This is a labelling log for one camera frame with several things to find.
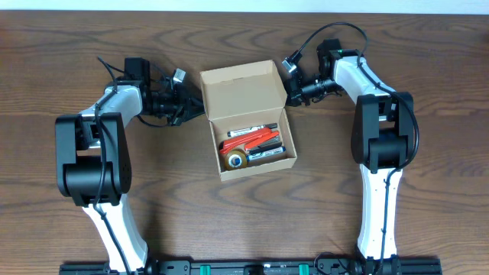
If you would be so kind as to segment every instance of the red object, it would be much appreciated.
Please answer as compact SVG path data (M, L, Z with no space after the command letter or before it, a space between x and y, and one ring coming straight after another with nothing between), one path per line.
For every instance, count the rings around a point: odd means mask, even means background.
M268 141L271 138L275 138L277 135L279 135L279 132L275 131L275 132L271 132L270 134L266 134L263 137L257 138L254 141L250 142L249 144L246 144L244 146L244 150L248 152L249 150L251 150L251 148L258 146L264 143L265 141Z
M219 153L226 155L227 153L231 152L234 148L241 144L245 144L247 142L251 142L256 140L257 138L262 138L263 136L266 136L270 134L272 130L270 128L263 128L257 131L253 131L249 134L243 134L242 136L239 137L234 137L232 139L228 139L227 141L224 141L222 143L222 149L219 150Z

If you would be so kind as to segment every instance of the green strip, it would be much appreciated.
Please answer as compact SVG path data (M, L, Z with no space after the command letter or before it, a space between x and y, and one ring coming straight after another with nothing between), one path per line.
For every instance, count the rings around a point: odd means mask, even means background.
M211 266L200 266L200 275L211 275Z
M299 265L299 275L309 275L309 265L300 264Z

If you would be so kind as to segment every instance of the white wall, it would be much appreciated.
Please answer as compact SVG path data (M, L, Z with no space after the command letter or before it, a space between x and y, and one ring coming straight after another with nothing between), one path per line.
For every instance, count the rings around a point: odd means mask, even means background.
M0 9L489 15L489 0L0 0Z

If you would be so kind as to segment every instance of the tape roll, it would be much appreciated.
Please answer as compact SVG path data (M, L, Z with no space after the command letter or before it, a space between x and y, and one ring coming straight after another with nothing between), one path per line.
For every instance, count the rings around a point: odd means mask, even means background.
M239 150L232 150L224 159L224 166L227 170L236 170L246 168L248 161L246 160L245 153Z

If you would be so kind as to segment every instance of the table surface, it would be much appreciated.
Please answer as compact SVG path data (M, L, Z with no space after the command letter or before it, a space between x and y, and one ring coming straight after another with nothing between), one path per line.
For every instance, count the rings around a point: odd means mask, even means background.
M401 256L438 256L445 274L489 273L489 33L487 16L0 12L0 270L54 274L65 261L104 261L89 218L60 195L54 120L101 95L114 66L141 56L167 72L289 56L318 27L350 21L371 39L376 74L415 101L421 142L397 196ZM315 37L300 65L317 71ZM280 68L283 78L286 73ZM362 186L350 153L347 96L287 108L299 155L292 169L221 183L206 117L178 128L126 128L131 206L160 257L195 260L351 254Z

